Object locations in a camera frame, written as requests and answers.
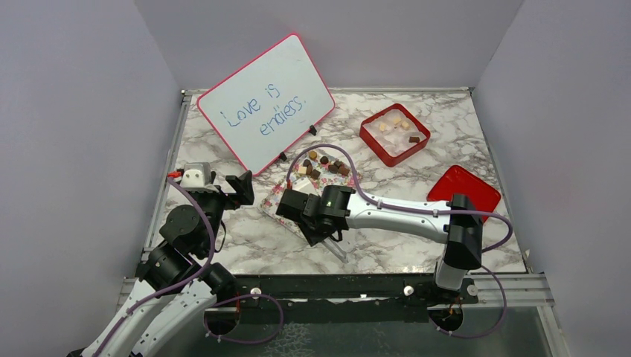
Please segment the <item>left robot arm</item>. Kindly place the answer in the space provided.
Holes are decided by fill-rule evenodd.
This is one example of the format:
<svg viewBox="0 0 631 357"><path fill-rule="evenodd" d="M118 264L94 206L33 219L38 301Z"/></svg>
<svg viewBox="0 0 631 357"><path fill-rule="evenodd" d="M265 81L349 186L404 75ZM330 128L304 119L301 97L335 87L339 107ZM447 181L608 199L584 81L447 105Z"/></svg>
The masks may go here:
<svg viewBox="0 0 631 357"><path fill-rule="evenodd" d="M252 172L226 176L233 192L214 184L206 163L186 164L167 175L187 200L169 212L162 242L139 263L131 292L101 334L70 356L155 356L188 322L212 303L222 306L235 293L235 278L213 257L227 210L252 205Z"/></svg>

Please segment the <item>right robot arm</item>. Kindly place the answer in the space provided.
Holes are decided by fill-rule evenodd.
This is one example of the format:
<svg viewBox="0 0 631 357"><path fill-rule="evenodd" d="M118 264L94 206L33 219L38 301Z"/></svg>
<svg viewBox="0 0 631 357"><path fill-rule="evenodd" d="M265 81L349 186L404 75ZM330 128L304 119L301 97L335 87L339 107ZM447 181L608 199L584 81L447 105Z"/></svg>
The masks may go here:
<svg viewBox="0 0 631 357"><path fill-rule="evenodd" d="M380 229L430 239L443 245L430 295L446 303L455 297L467 272L481 268L484 222L462 194L449 201L385 199L341 185L321 195L285 190L276 214L294 222L310 245L341 237L351 229Z"/></svg>

